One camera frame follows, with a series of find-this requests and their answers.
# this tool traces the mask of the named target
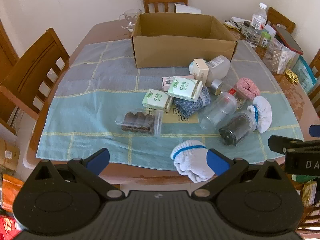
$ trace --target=cardboard box on floor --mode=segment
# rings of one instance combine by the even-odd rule
[[[236,39],[216,18],[188,13],[145,13],[132,33],[137,68],[187,67],[195,58],[231,60]]]
[[[17,171],[20,151],[17,147],[9,145],[0,138],[0,165],[13,171]]]

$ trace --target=gray ribbed plate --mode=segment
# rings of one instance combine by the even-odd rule
[[[301,239],[291,232],[277,237],[250,236],[226,224],[208,202],[191,199],[187,191],[131,191],[108,202],[89,225],[62,236],[37,236],[23,231],[17,240],[252,240]]]

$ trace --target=container of chocolate rolls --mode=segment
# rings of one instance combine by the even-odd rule
[[[164,111],[153,109],[134,109],[120,114],[116,124],[124,132],[160,136]]]

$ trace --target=blue gray fuzzy sock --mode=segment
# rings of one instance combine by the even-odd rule
[[[207,87],[203,86],[200,92],[200,96],[196,102],[175,98],[173,103],[176,105],[180,114],[184,117],[193,115],[196,111],[210,104],[210,94]]]

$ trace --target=floor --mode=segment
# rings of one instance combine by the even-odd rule
[[[19,128],[17,130],[17,140],[16,146],[20,149],[20,158],[18,162],[18,168],[16,172],[16,177],[22,181],[26,179],[31,174],[32,170],[24,167],[23,165],[23,156],[28,149],[28,144],[32,135],[32,130],[35,125],[35,120],[33,120],[27,114],[23,114]],[[121,185],[121,190],[127,195],[130,190],[187,190],[189,194],[204,185],[206,182],[200,183],[183,183],[183,184],[173,184],[173,185],[137,185],[137,184],[127,184]]]

